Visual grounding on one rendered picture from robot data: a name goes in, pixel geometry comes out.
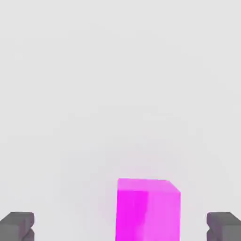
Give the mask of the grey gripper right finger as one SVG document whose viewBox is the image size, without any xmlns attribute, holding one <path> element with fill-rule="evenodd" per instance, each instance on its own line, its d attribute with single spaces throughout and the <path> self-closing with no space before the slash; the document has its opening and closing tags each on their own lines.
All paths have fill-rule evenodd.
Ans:
<svg viewBox="0 0 241 241">
<path fill-rule="evenodd" d="M 209 212 L 207 225 L 207 241 L 241 241 L 241 220 L 231 212 Z"/>
</svg>

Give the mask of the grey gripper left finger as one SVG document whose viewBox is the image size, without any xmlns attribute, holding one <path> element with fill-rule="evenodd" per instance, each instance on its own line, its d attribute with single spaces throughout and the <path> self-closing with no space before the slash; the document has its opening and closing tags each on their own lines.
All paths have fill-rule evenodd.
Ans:
<svg viewBox="0 0 241 241">
<path fill-rule="evenodd" d="M 0 220 L 0 241 L 34 241 L 34 213 L 10 212 Z"/>
</svg>

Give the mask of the small magenta cube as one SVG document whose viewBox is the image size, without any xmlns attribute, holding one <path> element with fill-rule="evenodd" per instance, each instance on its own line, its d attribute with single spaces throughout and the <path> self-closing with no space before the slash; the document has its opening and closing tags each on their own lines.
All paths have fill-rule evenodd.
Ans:
<svg viewBox="0 0 241 241">
<path fill-rule="evenodd" d="M 180 241 L 181 192 L 168 180 L 120 178 L 115 241 Z"/>
</svg>

